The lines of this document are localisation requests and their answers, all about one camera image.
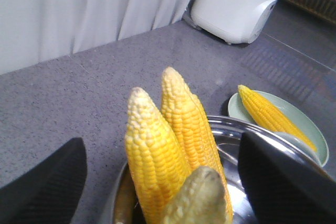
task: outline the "boiled corn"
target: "boiled corn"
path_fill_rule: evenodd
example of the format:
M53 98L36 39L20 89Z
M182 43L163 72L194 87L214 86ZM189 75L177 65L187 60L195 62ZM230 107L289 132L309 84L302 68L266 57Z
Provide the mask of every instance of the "boiled corn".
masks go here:
M191 169L170 125L141 88L129 98L125 148L146 222L157 224Z
M244 85L238 86L238 92L247 112L258 125L270 131L286 132L296 136L315 152L317 151L313 142L288 117L261 94Z
M225 224L224 193L218 172L199 166L166 205L160 224Z
M206 113L200 100L190 91L183 77L171 67L166 68L162 74L161 112L172 126L191 169L204 165L215 169L220 174L226 191L225 214L230 223L233 218L231 200Z

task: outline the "white curtain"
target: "white curtain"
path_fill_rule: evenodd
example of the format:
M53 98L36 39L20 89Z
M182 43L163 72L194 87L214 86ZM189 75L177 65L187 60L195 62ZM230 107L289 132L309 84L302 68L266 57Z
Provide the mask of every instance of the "white curtain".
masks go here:
M166 26L190 0L0 0L0 74Z

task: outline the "black padded object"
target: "black padded object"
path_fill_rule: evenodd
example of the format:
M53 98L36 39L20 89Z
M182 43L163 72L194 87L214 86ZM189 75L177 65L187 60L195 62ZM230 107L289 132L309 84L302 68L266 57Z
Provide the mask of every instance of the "black padded object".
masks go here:
M42 163L0 189L0 223L70 223L86 176L83 140L72 138Z
M244 133L238 172L260 224L335 224L336 183L254 133Z

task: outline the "white appliance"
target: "white appliance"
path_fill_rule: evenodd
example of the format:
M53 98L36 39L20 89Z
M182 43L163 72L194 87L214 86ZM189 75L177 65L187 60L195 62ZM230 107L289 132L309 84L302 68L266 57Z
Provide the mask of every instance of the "white appliance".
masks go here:
M193 22L228 44L252 43L277 0L195 0Z

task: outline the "speckled granite surface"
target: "speckled granite surface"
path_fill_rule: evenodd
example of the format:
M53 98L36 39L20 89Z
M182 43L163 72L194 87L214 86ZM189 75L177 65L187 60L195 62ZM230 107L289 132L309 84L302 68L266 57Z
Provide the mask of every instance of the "speckled granite surface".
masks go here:
M228 46L179 22L0 76L0 187L81 136L89 171L72 223L96 223L125 162L130 89L143 87L159 106L166 66L184 76L208 114L219 115L240 83L291 102L325 135L325 169L336 178L336 37L329 37L336 30L290 8L280 4L251 45ZM288 12L294 17L286 20ZM303 38L293 37L300 29Z

